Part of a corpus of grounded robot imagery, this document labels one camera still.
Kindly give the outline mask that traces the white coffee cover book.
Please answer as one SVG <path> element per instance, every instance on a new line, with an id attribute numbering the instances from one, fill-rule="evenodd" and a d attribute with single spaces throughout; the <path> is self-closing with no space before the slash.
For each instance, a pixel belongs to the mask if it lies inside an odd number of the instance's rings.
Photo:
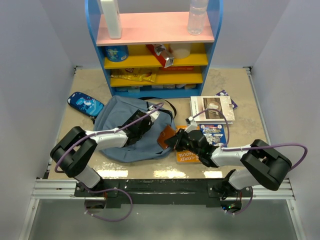
<path id="1" fill-rule="evenodd" d="M 197 124 L 233 124 L 234 105 L 229 96 L 191 96 L 191 116 Z"/>

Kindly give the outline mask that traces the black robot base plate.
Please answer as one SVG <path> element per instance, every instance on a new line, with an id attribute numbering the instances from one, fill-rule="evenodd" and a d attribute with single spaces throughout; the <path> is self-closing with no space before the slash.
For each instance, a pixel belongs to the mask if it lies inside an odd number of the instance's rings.
<path id="1" fill-rule="evenodd" d="M 135 205 L 203 205 L 208 208 L 223 206 L 224 209 L 235 199 L 252 195 L 249 187 L 228 194 L 218 192 L 215 187 L 221 181 L 221 178 L 104 179 L 102 184 L 91 190 L 76 184 L 74 195 L 87 200 L 102 199 L 107 209 L 130 204 L 122 190 L 130 195 Z"/>

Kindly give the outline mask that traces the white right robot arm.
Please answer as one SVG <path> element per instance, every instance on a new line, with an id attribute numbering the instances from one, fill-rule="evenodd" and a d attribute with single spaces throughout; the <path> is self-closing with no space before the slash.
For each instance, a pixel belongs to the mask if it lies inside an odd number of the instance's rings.
<path id="1" fill-rule="evenodd" d="M 209 144 L 201 130 L 178 132 L 164 140 L 164 143 L 178 152 L 189 151 L 209 168 L 241 166 L 231 170 L 213 190 L 223 197 L 233 197 L 247 187 L 261 185 L 276 191 L 292 167 L 291 161 L 266 142 L 256 139 L 241 148 L 217 147 Z"/>

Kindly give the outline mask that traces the blue-grey fabric backpack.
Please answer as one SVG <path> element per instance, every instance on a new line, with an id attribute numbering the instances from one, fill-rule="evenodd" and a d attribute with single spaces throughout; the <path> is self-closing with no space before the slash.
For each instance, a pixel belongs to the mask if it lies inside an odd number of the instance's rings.
<path id="1" fill-rule="evenodd" d="M 125 125 L 125 121 L 137 110 L 144 113 L 147 112 L 148 107 L 152 105 L 149 102 L 151 99 L 151 97 L 113 96 L 97 116 L 93 130 L 107 131 Z M 159 117 L 155 120 L 153 126 L 135 144 L 103 149 L 101 151 L 102 154 L 120 163 L 133 163 L 167 157 L 172 152 L 172 149 L 170 147 L 163 149 L 158 144 L 157 139 L 165 127 L 171 126 L 172 129 L 176 129 L 174 118 L 177 115 L 177 109 L 169 101 L 166 103 L 170 105 L 171 110 L 161 108 Z"/>

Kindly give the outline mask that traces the brown leather wallet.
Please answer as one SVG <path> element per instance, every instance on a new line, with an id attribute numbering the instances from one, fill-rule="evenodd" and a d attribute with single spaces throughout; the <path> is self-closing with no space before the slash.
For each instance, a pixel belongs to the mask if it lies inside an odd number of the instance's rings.
<path id="1" fill-rule="evenodd" d="M 164 128 L 164 130 L 159 134 L 157 143 L 163 150 L 166 150 L 168 148 L 173 148 L 173 145 L 168 145 L 167 143 L 165 143 L 165 141 L 172 138 L 175 135 L 176 135 L 176 130 L 173 129 L 170 125 L 167 125 Z"/>

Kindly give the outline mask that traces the blue cartoon cover book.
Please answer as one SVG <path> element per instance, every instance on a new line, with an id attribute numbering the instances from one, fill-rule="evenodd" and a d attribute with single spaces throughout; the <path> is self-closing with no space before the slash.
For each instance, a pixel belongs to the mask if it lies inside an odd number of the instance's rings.
<path id="1" fill-rule="evenodd" d="M 225 130 L 221 124 L 200 124 L 199 128 L 209 144 L 216 147 L 227 145 Z"/>

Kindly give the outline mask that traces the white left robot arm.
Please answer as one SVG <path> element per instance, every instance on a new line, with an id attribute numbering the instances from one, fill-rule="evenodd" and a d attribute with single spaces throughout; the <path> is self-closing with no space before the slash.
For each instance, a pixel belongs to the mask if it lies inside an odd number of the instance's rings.
<path id="1" fill-rule="evenodd" d="M 86 186 L 92 196 L 99 196 L 104 190 L 102 177 L 88 162 L 95 151 L 123 148 L 135 144 L 150 130 L 159 112 L 137 110 L 122 126 L 100 131 L 85 131 L 73 127 L 51 150 L 55 161 L 54 171 L 64 173 Z"/>

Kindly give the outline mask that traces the orange treehouse book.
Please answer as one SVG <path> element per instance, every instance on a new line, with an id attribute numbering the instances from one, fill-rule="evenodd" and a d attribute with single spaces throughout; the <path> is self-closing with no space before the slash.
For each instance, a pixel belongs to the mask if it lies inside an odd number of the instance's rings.
<path id="1" fill-rule="evenodd" d="M 177 151 L 176 162 L 178 164 L 200 164 L 201 163 L 199 160 L 199 157 L 188 150 Z"/>

